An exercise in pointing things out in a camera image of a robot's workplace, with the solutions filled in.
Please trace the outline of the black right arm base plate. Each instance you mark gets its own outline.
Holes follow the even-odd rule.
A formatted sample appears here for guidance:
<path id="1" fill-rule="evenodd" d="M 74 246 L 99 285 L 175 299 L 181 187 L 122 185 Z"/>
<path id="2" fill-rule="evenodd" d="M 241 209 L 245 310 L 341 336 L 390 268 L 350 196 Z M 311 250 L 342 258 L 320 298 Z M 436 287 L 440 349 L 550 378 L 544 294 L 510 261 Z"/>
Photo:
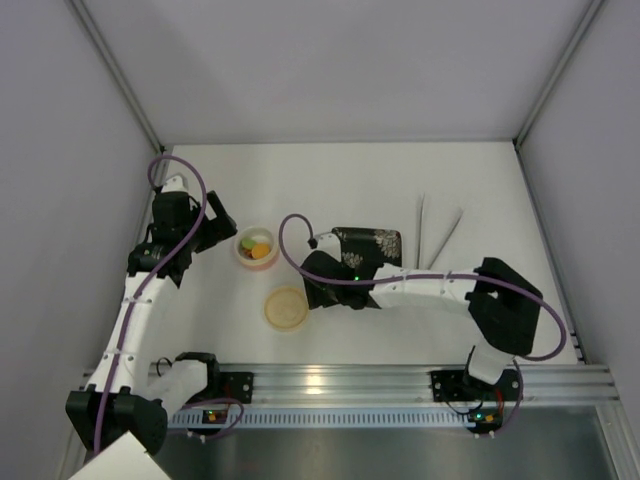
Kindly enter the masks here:
<path id="1" fill-rule="evenodd" d="M 462 369 L 434 370 L 429 373 L 433 400 L 437 403 L 494 401 L 496 393 L 507 402 L 518 398 L 521 381 L 514 369 L 506 369 L 495 385 L 471 377 Z"/>

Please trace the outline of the cream round lunch box lid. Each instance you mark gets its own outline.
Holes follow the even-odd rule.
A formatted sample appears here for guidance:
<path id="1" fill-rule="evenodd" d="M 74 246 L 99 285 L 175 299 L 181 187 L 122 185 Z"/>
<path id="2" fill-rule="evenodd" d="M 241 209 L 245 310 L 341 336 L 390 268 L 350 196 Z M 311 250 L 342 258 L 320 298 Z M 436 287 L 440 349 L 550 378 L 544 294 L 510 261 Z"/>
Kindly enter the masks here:
<path id="1" fill-rule="evenodd" d="M 292 332 L 307 320 L 309 308 L 302 290 L 291 286 L 274 289 L 265 299 L 263 314 L 276 331 Z"/>

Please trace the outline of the stainless steel tongs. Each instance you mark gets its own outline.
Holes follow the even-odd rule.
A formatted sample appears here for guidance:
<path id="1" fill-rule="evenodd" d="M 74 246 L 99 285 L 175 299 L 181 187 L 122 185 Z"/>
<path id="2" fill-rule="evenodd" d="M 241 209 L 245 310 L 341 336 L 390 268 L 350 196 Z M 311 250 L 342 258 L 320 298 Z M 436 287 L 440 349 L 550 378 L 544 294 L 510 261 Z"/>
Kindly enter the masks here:
<path id="1" fill-rule="evenodd" d="M 447 197 L 423 193 L 418 202 L 416 259 L 418 269 L 430 270 L 463 216 L 462 207 Z"/>

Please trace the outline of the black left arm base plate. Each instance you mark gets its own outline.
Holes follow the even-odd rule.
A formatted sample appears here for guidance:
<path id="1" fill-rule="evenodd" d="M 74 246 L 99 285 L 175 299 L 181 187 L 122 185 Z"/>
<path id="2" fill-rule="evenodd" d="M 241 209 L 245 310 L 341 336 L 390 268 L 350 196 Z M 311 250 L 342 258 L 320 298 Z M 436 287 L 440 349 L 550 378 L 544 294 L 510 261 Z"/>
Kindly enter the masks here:
<path id="1" fill-rule="evenodd" d="M 254 388 L 254 373 L 250 371 L 221 372 L 215 398 L 232 398 L 243 404 L 251 404 Z"/>

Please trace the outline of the green round food piece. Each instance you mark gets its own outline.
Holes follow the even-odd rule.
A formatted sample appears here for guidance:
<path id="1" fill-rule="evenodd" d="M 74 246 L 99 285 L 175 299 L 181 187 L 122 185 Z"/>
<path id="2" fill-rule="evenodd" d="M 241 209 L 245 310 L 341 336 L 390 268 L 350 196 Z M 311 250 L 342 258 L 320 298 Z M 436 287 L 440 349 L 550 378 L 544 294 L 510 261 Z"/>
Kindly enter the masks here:
<path id="1" fill-rule="evenodd" d="M 243 250 L 251 251 L 256 245 L 256 242 L 254 239 L 246 237 L 241 240 L 240 245 Z"/>

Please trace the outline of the yellow round biscuit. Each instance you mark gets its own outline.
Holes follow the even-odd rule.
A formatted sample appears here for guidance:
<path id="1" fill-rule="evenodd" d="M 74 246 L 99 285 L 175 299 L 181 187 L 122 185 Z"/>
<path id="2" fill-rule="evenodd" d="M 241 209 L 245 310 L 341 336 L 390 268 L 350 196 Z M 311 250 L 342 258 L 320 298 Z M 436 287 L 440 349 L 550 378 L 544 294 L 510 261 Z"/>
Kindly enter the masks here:
<path id="1" fill-rule="evenodd" d="M 251 248 L 250 256 L 253 260 L 261 260 L 268 257 L 270 253 L 271 246 L 268 243 L 256 243 Z"/>

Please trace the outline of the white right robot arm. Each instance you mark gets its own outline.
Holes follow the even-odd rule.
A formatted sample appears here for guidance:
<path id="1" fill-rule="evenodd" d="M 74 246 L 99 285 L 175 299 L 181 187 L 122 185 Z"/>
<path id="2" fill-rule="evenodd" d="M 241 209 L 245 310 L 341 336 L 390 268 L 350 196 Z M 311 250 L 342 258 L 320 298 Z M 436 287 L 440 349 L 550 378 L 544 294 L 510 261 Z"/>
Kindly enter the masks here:
<path id="1" fill-rule="evenodd" d="M 496 386 L 515 358 L 533 350 L 541 294 L 497 258 L 486 257 L 471 271 L 439 273 L 376 261 L 352 267 L 314 250 L 301 269 L 311 310 L 336 305 L 353 310 L 415 307 L 472 320 L 482 339 L 466 361 L 468 385 Z"/>

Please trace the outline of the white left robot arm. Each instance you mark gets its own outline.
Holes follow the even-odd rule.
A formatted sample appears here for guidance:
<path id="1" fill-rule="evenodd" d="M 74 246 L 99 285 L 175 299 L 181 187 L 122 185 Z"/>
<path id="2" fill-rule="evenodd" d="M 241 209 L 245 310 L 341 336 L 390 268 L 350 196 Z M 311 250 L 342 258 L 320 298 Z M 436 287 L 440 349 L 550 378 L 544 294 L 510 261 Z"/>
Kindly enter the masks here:
<path id="1" fill-rule="evenodd" d="M 214 212 L 184 188 L 159 190 L 144 241 L 129 254 L 125 292 L 107 348 L 87 385 L 69 394 L 65 410 L 83 445 L 94 454 L 131 433 L 150 454 L 166 438 L 168 421 L 183 406 L 222 398 L 227 390 L 216 356 L 184 352 L 152 380 L 152 344 L 195 254 L 237 232 L 214 191 Z"/>

